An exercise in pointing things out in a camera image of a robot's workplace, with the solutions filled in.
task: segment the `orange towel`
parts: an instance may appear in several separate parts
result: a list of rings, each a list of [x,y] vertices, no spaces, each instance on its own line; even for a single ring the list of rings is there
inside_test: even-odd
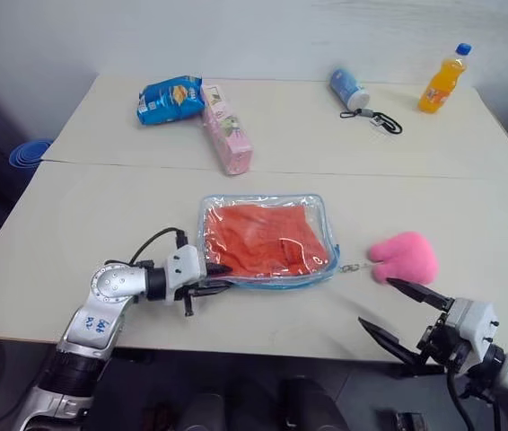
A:
[[[303,206],[209,209],[206,258],[240,277],[299,276],[328,265],[328,252],[306,223]]]

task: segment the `white table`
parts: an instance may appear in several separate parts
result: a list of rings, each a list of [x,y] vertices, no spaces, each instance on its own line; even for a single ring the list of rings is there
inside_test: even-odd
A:
[[[508,351],[508,181],[251,172],[43,163],[0,232],[0,338],[57,341],[86,298],[93,271],[127,259],[167,225],[196,238],[200,199],[212,193],[316,192],[324,197],[342,263],[406,230],[431,241],[445,295],[495,303],[495,341]],[[160,262],[164,238],[146,258]],[[119,345],[343,359],[392,359],[362,316],[414,348],[438,312],[363,270],[290,292],[239,290],[182,305],[142,301]]]
[[[45,160],[218,170],[200,118],[141,126],[138,93],[160,79],[99,76]],[[367,84],[370,107],[404,127],[389,136],[368,119],[340,119],[322,82],[219,83],[254,146],[253,172],[313,172],[508,180],[508,136],[471,88],[437,115],[416,109],[419,85]]]

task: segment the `blue snack bag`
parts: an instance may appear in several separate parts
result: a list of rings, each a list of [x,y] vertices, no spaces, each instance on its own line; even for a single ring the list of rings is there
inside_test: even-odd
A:
[[[201,84],[202,78],[179,76],[147,85],[138,95],[138,119],[142,124],[161,124],[198,114],[204,109]]]

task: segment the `handwritten label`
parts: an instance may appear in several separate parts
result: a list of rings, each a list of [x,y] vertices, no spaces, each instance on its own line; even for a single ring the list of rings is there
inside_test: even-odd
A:
[[[84,321],[84,326],[86,327],[87,330],[91,330],[92,327],[94,326],[94,318],[90,316],[87,317],[86,321]]]
[[[105,321],[104,319],[99,319],[99,322],[96,325],[96,331],[101,334],[105,330],[107,330],[107,326],[110,325],[110,322]]]
[[[104,319],[99,319],[98,322],[96,323],[96,326],[95,326],[95,321],[96,321],[96,319],[94,317],[87,316],[87,318],[84,320],[84,327],[87,330],[94,329],[99,334],[102,334],[102,333],[104,333],[105,330],[107,330],[107,328],[110,325],[109,321],[105,321]]]

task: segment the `orange juice bottle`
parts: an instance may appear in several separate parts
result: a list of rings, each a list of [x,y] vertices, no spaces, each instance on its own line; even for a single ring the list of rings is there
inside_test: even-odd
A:
[[[442,107],[450,93],[458,83],[458,78],[468,66],[466,55],[471,51],[471,45],[460,43],[455,54],[442,62],[440,70],[422,94],[417,107],[423,112],[434,113]]]

